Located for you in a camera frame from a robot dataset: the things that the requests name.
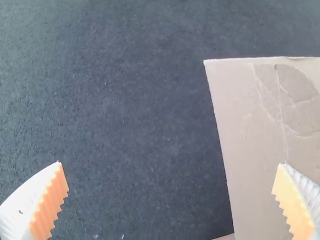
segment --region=gray carpet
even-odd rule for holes
[[[320,56],[320,1],[0,0],[0,201],[61,160],[54,240],[233,231],[202,61]]]

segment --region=brown cardboard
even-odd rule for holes
[[[290,240],[277,165],[320,184],[320,58],[204,61],[236,240]]]

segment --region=torn cardboard surface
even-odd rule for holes
[[[320,184],[320,58],[204,61],[236,240],[289,240],[271,195],[285,161]]]

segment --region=orange serrated gripper pad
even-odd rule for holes
[[[290,225],[289,232],[293,240],[308,240],[315,231],[314,221],[307,209],[304,199],[296,187],[285,164],[279,164],[272,188],[275,200],[280,202],[286,223]]]
[[[51,237],[69,187],[60,162],[42,169],[0,205],[0,239],[46,240]]]
[[[50,238],[51,229],[55,228],[54,221],[58,219],[57,213],[61,212],[60,205],[68,196],[69,187],[61,162],[56,166],[30,220],[30,233],[35,240]]]

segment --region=cardboard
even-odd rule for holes
[[[320,58],[204,61],[236,240],[290,240],[271,195],[287,162],[320,184]]]
[[[235,235],[234,234],[230,234],[230,235],[227,235],[227,236],[222,236],[222,237],[215,238],[214,240],[235,240]]]

